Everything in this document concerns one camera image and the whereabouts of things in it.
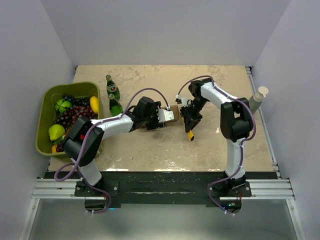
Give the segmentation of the yellow utility knife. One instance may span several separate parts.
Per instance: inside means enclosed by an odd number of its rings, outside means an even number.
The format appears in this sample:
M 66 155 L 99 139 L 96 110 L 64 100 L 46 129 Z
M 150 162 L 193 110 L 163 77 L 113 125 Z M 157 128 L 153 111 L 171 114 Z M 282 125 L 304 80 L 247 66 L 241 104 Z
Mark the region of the yellow utility knife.
M 184 126 L 186 126 L 186 123 L 185 123 L 184 118 L 182 117 L 181 119 L 182 119 L 182 122 L 183 122 Z M 195 138 L 192 130 L 189 130 L 189 131 L 187 132 L 187 135 L 188 135 L 188 140 L 189 140 L 190 142 L 192 142 L 192 141 L 194 140 L 194 138 Z

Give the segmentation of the brown cardboard express box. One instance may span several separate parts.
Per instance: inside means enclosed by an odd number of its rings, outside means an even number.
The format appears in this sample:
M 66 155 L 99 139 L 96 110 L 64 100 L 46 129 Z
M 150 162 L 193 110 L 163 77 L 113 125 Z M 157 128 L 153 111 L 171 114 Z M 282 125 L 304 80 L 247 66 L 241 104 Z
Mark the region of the brown cardboard express box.
M 173 121 L 169 121 L 169 122 L 164 122 L 164 123 L 165 123 L 165 126 L 166 126 L 166 123 L 176 122 L 176 121 L 179 120 L 179 108 L 178 108 L 177 105 L 171 106 L 171 107 L 170 107 L 170 110 L 168 110 L 168 111 L 173 111 L 173 113 L 174 113 L 174 120 L 173 120 Z

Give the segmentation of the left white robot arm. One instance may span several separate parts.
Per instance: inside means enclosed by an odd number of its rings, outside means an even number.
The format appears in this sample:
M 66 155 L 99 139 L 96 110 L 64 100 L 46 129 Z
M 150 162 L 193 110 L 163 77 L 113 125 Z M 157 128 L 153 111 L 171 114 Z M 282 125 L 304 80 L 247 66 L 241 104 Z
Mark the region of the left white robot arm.
M 163 128 L 165 122 L 174 119 L 169 108 L 161 108 L 159 101 L 142 97 L 132 111 L 117 116 L 89 120 L 80 117 L 61 143 L 63 151 L 74 163 L 72 172 L 78 171 L 87 181 L 86 191 L 92 196 L 99 196 L 104 190 L 100 181 L 102 175 L 98 170 L 95 157 L 102 140 L 121 133 L 135 131 L 142 126 L 148 130 Z

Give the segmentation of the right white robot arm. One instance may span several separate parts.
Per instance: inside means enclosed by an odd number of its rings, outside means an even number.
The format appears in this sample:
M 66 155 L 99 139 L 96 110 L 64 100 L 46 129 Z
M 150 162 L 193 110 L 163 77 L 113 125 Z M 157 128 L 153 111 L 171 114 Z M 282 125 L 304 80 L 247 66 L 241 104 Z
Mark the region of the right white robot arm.
M 214 183 L 223 183 L 223 192 L 235 196 L 246 181 L 244 158 L 246 142 L 256 134 L 256 122 L 246 98 L 237 98 L 220 88 L 209 75 L 196 77 L 185 83 L 193 99 L 181 97 L 181 89 L 175 101 L 181 104 L 185 132 L 194 139 L 192 130 L 200 123 L 201 110 L 206 103 L 212 103 L 220 110 L 220 131 L 227 142 L 227 167 L 225 178 Z

